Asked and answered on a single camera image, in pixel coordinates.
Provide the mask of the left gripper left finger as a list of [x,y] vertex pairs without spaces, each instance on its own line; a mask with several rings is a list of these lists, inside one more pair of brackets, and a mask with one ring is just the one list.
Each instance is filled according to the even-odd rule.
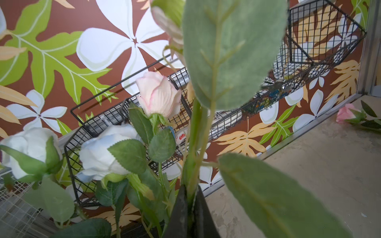
[[188,235],[188,201],[185,185],[179,189],[163,238],[186,238]]

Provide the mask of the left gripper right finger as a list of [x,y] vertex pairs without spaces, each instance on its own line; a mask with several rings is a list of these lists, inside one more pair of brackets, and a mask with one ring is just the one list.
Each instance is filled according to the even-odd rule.
[[192,212],[192,238],[220,238],[200,186],[197,188]]

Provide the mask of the pale pink rose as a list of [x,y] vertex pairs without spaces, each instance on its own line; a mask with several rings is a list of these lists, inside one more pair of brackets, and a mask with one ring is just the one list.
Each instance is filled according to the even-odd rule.
[[169,119],[180,113],[182,93],[167,77],[150,71],[138,78],[136,84],[139,104],[148,117],[159,114]]

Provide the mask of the cream rose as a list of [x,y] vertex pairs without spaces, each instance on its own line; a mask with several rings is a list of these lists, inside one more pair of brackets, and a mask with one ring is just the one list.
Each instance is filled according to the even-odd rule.
[[[165,238],[217,238],[199,187],[202,155],[217,110],[259,91],[285,34],[287,1],[153,1],[158,25],[183,40],[194,89],[181,188]],[[297,181],[269,164],[225,153],[214,164],[226,187],[267,238],[349,238],[350,233]]]

